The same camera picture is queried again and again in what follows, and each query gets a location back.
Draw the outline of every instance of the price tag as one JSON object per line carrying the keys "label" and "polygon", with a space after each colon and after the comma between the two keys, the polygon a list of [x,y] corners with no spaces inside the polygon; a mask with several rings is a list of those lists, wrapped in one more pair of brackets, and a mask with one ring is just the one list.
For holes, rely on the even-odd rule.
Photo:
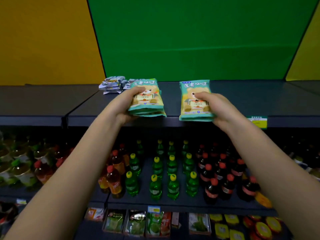
{"label": "price tag", "polygon": [[268,117],[266,117],[266,116],[250,116],[247,118],[248,118],[248,120],[250,120],[252,123],[254,123],[259,128],[261,128],[261,129],[267,128]]}
{"label": "price tag", "polygon": [[16,203],[19,204],[19,205],[26,205],[26,204],[27,204],[27,201],[24,200],[24,199],[17,199],[17,200],[16,200]]}
{"label": "price tag", "polygon": [[149,213],[160,213],[160,206],[149,205],[148,212]]}

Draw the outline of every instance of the bear illustration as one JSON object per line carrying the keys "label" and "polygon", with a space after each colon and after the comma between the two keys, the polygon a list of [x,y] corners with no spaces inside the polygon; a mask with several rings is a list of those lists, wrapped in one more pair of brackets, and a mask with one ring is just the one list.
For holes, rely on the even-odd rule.
{"label": "bear illustration", "polygon": [[191,107],[190,105],[190,100],[191,101],[195,101],[197,100],[197,98],[195,97],[195,93],[197,92],[210,92],[209,91],[209,88],[207,87],[197,87],[197,88],[187,88],[186,89],[187,91],[187,99],[184,101],[184,111],[185,112],[190,112],[191,109],[203,109],[203,112],[209,112],[210,111],[210,107],[208,106],[208,104],[206,103],[206,106],[205,107],[196,107],[196,108],[193,108]]}
{"label": "bear illustration", "polygon": [[[143,94],[153,94],[153,98],[151,98],[149,100],[149,103],[150,104],[157,104],[158,103],[158,98],[159,98],[159,88],[157,85],[141,85],[141,86],[138,86],[138,87],[145,87],[146,90],[144,90],[142,93],[139,93],[137,95],[143,95]],[[137,99],[137,96],[135,96],[132,100],[132,105],[135,105],[135,104],[138,104],[138,103],[144,103],[145,100],[138,100]]]}

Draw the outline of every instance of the orange wall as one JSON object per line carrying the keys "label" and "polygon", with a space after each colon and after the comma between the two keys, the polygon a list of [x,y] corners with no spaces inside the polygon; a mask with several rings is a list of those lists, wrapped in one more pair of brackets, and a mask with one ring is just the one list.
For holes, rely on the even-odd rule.
{"label": "orange wall", "polygon": [[0,85],[99,84],[86,0],[0,0]]}
{"label": "orange wall", "polygon": [[286,80],[320,80],[320,4],[303,37]]}

